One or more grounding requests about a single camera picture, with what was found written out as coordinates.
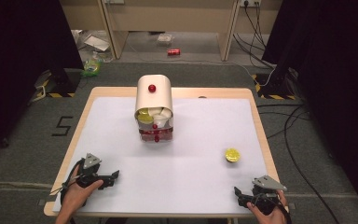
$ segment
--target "red ball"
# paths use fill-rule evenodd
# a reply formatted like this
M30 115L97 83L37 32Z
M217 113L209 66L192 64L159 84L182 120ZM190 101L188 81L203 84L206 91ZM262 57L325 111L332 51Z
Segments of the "red ball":
M156 86L153 85L153 84L152 84L152 85L149 85L149 88L148 88L148 89L149 89L150 92L155 92L155 91L156 91Z

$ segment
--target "human hand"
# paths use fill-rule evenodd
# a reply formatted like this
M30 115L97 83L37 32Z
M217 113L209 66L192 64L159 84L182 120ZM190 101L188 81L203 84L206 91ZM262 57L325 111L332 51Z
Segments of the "human hand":
M75 168L71 178L76 176L78 166ZM79 209L83 203L88 199L91 193L103 184L103 180L98 180L86 188L78 186L75 179L72 179L68 184L68 190L62 200L60 213L57 216L56 224L67 223L72 215Z
M277 190L279 198L283 206L287 205L286 198L284 197L283 191ZM252 203L246 204L251 210L260 224L284 224L286 223L283 212L276 206L269 215L264 215L260 210Z

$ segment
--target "beige container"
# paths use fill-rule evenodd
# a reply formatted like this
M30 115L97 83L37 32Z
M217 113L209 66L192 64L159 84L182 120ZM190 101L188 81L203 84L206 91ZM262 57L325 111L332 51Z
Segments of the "beige container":
M134 116L142 141L172 140L172 91L167 77L145 75L139 78Z

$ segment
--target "red can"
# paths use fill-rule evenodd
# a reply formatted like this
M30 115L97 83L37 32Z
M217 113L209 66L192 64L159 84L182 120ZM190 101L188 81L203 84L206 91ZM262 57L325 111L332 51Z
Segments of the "red can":
M167 52L168 52L168 56L180 55L180 49L169 49L167 50Z

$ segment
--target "gray carpet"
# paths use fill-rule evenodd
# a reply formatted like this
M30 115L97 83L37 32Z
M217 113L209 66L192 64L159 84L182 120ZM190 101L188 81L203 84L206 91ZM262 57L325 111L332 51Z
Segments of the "gray carpet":
M252 67L249 70L251 74L269 72ZM97 86L136 86L139 77L147 74L166 75L173 87L249 88L255 94L252 79L237 65L104 63L97 77L80 81L74 98L45 98L29 105L18 120L8 137L9 146L0 148L0 223L53 222L53 217L43 214L40 200L48 196L90 91ZM334 223L295 167L282 133L288 115L296 108L287 105L304 104L304 101L266 100L257 96L255 100L257 105L285 104L259 107L259 113L279 177L288 188L286 196L293 222ZM339 223L358 223L358 197L340 166L329 156L317 123L305 106L296 115L299 119L288 129L287 140L297 166L322 195ZM61 116L72 117L62 122L71 128L66 136L52 136L65 132L56 128ZM13 187L6 182L20 185ZM99 219L77 217L76 221L98 223ZM241 219L240 223L255 223L255 220Z

